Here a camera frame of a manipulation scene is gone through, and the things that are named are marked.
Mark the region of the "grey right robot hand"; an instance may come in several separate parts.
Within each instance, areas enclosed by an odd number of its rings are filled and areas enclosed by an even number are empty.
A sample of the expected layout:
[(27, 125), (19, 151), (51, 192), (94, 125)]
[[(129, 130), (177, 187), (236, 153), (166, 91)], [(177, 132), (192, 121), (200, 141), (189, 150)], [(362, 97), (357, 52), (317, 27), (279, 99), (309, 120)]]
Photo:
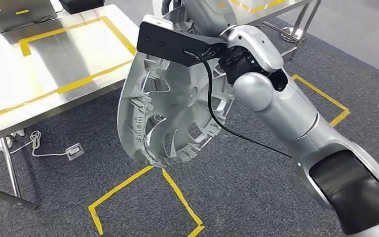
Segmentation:
[(217, 37), (237, 24), (227, 0), (163, 0), (161, 15), (175, 30), (208, 37)]

